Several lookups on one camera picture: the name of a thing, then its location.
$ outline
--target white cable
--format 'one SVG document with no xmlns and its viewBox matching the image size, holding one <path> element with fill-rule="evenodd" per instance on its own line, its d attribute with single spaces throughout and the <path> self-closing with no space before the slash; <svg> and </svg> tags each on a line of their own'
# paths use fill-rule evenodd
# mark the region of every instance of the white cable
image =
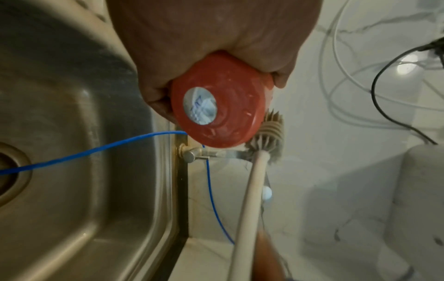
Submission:
<svg viewBox="0 0 444 281">
<path fill-rule="evenodd" d="M 370 88 L 367 88 L 367 87 L 365 87 L 362 83 L 360 83 L 358 80 L 356 80 L 346 69 L 345 69 L 345 67 L 344 67 L 344 65 L 343 65 L 343 63 L 342 63 L 342 61 L 341 61 L 341 59 L 339 58 L 339 55 L 338 55 L 338 49 L 337 49 L 337 39 L 338 39 L 338 31 L 339 31 L 339 26 L 341 26 L 341 21 L 342 21 L 342 18 L 343 18 L 343 16 L 344 16 L 344 14 L 345 14 L 345 11 L 347 10 L 347 8 L 348 8 L 348 6 L 349 6 L 349 4 L 351 3 L 351 1 L 352 0 L 347 0 L 346 2 L 345 2 L 345 4 L 344 4 L 344 6 L 342 7 L 342 9 L 341 9 L 341 11 L 340 11 L 340 14 L 339 14 L 339 17 L 338 17 L 338 21 L 336 22 L 336 26 L 335 26 L 335 28 L 334 28 L 334 32 L 333 32 L 333 56 L 334 56 L 334 59 L 336 60 L 336 63 L 338 64 L 338 66 L 339 66 L 339 69 L 341 69 L 341 71 L 342 71 L 342 73 L 353 83 L 353 84 L 355 84 L 356 86 L 358 86 L 359 88 L 361 88 L 361 89 L 363 89 L 364 91 L 366 91 L 366 92 L 368 92 L 368 93 L 371 93 L 371 90 L 370 90 Z M 417 104 L 414 104 L 414 103 L 409 103 L 409 102 L 406 102 L 406 101 L 401 101 L 401 100 L 396 100 L 396 99 L 392 99 L 392 98 L 389 98 L 389 97 L 386 97 L 386 96 L 383 96 L 383 95 L 380 95 L 380 94 L 376 94 L 376 96 L 378 97 L 378 98 L 381 98 L 381 99 L 383 99 L 383 100 L 388 100 L 388 101 L 391 101 L 391 102 L 395 102 L 395 103 L 398 103 L 398 104 L 402 104 L 402 105 L 405 105 L 405 106 L 410 106 L 410 107 L 414 107 L 414 108 L 418 108 L 418 109 L 427 109 L 427 110 L 432 110 L 432 111 L 440 111 L 440 112 L 444 112 L 444 108 L 434 108 L 434 107 L 428 107 L 428 106 L 421 106 L 421 105 L 417 105 Z"/>
</svg>

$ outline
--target sink basin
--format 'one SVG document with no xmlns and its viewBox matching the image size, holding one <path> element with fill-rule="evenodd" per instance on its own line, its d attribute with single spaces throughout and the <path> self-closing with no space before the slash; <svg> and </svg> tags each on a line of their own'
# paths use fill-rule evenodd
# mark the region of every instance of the sink basin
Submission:
<svg viewBox="0 0 444 281">
<path fill-rule="evenodd" d="M 1 169 L 168 129 L 122 58 L 37 6 L 0 0 Z M 176 141 L 0 176 L 0 280 L 167 276 L 187 236 Z"/>
</svg>

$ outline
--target brush bristles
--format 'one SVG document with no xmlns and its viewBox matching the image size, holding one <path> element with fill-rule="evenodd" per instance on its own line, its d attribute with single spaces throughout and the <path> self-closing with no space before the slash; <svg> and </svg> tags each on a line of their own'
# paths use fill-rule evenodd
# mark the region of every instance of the brush bristles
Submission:
<svg viewBox="0 0 444 281">
<path fill-rule="evenodd" d="M 279 112 L 267 112 L 258 132 L 245 144 L 245 147 L 251 152 L 251 157 L 256 151 L 265 150 L 271 156 L 269 163 L 279 160 L 284 148 L 284 120 L 282 115 Z"/>
</svg>

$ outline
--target round sticker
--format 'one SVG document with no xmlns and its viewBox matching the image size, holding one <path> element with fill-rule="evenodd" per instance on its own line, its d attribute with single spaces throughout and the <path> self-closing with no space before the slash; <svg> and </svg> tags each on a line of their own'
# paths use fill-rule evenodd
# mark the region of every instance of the round sticker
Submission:
<svg viewBox="0 0 444 281">
<path fill-rule="evenodd" d="M 207 125 L 216 119 L 216 100 L 205 88 L 194 87 L 186 91 L 183 105 L 186 115 L 194 123 Z"/>
</svg>

